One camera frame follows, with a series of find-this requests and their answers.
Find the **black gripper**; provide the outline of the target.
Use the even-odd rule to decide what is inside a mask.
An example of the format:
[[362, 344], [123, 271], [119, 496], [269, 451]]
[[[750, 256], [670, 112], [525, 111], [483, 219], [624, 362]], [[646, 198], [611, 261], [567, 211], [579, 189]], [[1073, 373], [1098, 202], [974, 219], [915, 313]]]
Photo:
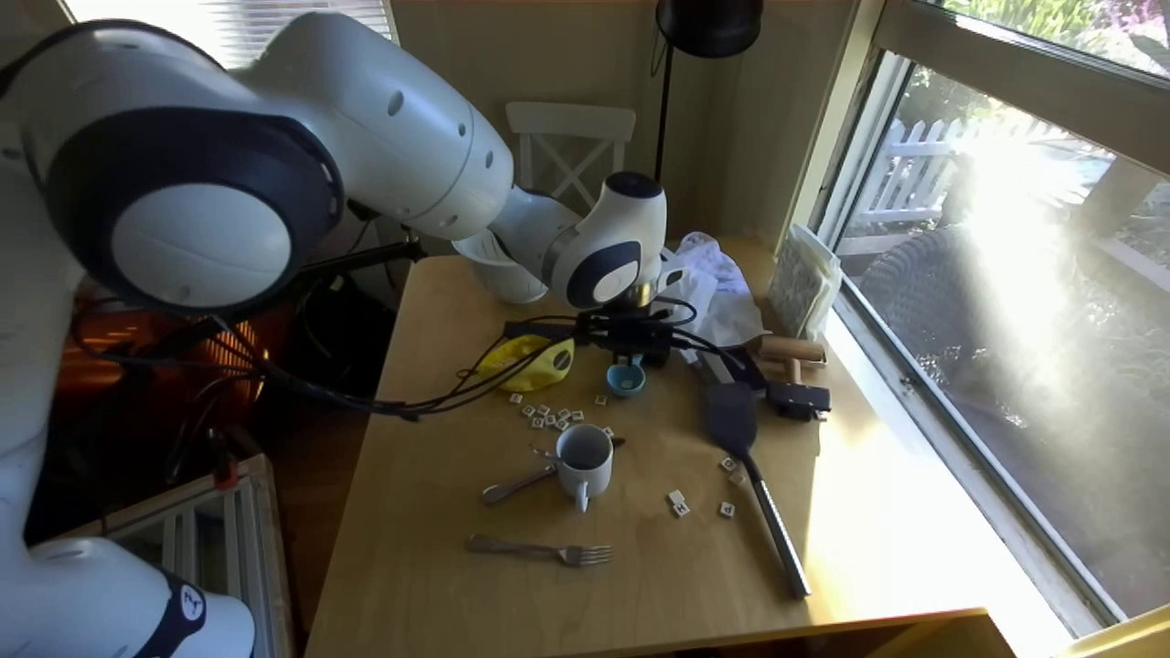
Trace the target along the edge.
[[672, 332], [642, 306], [611, 302], [597, 319], [601, 344], [616, 355], [641, 355], [646, 366], [665, 366]]

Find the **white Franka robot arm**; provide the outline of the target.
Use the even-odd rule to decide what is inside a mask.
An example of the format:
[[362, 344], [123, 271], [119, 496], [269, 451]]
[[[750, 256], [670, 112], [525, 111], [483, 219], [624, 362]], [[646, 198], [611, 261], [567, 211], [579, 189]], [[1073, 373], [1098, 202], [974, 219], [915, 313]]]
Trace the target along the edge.
[[275, 299], [351, 207], [473, 261], [507, 302], [601, 306], [659, 278], [665, 189], [637, 171], [570, 211], [514, 183], [483, 112], [349, 14], [301, 14], [241, 73], [128, 17], [4, 67], [0, 653], [249, 658], [251, 613], [130, 552], [27, 541], [71, 302], [85, 278], [195, 313]]

